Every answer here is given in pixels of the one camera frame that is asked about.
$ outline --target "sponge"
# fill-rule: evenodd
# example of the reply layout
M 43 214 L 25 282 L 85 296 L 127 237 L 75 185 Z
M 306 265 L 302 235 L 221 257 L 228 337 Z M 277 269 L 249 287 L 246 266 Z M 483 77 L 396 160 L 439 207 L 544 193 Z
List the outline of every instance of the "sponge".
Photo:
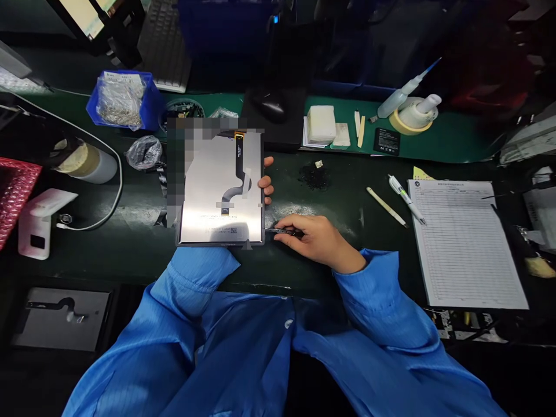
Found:
M 307 137 L 310 144 L 328 145 L 336 137 L 334 106 L 311 106 L 307 113 L 309 126 Z
M 336 123 L 336 137 L 330 149 L 348 149 L 350 145 L 347 123 Z

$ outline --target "blue sleeve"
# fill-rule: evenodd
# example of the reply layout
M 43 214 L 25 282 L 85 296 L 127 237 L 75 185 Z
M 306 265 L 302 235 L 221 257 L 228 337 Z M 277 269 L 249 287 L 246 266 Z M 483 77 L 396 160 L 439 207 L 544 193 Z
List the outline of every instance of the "blue sleeve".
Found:
M 204 343 L 195 319 L 238 266 L 225 248 L 178 248 L 116 343 L 81 378 L 64 416 L 159 415 Z
M 363 249 L 367 266 L 351 275 L 334 273 L 344 306 L 362 333 L 438 392 L 457 415 L 506 415 L 488 388 L 449 356 L 427 314 L 403 293 L 398 253 Z

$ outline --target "keyboard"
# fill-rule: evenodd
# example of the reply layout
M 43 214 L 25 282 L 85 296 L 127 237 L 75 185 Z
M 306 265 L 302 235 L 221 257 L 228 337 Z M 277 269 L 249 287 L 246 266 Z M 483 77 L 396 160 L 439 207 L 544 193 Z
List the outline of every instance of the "keyboard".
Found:
M 137 49 L 143 62 L 138 70 L 152 73 L 159 90 L 185 93 L 191 59 L 180 31 L 177 0 L 152 0 Z

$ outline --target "person's right hand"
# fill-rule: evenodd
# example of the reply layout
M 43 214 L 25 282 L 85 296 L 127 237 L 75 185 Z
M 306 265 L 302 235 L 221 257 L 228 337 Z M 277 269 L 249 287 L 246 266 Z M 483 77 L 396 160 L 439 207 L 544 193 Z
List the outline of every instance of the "person's right hand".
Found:
M 328 265 L 341 274 L 351 274 L 365 268 L 367 261 L 340 235 L 340 232 L 324 216 L 292 214 L 284 217 L 276 229 L 297 229 L 305 235 L 299 239 L 278 233 L 278 240 L 297 253 L 320 264 Z

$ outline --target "blue plastic bin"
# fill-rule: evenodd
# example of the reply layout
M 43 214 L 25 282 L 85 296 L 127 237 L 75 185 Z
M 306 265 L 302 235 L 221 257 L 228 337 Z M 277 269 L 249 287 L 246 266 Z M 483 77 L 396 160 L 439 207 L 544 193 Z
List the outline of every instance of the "blue plastic bin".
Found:
M 145 81 L 145 93 L 143 94 L 143 101 L 141 103 L 141 108 L 139 109 L 139 116 L 141 117 L 142 125 L 140 129 L 157 131 L 159 129 L 158 119 L 164 109 L 166 108 L 164 97 L 156 88 L 155 82 L 152 79 L 152 74 L 150 72 L 141 72 L 141 71 L 128 71 L 128 70 L 119 70 L 119 71 L 103 71 L 101 76 L 104 75 L 105 72 L 116 72 L 117 74 L 139 74 L 143 81 Z M 91 94 L 91 98 L 87 103 L 87 113 L 91 116 L 91 120 L 97 126 L 109 126 L 109 127 L 126 127 L 129 126 L 117 126 L 117 125 L 109 125 L 105 123 L 101 117 L 97 113 L 97 104 L 98 104 L 98 83 L 94 87 L 93 94 Z

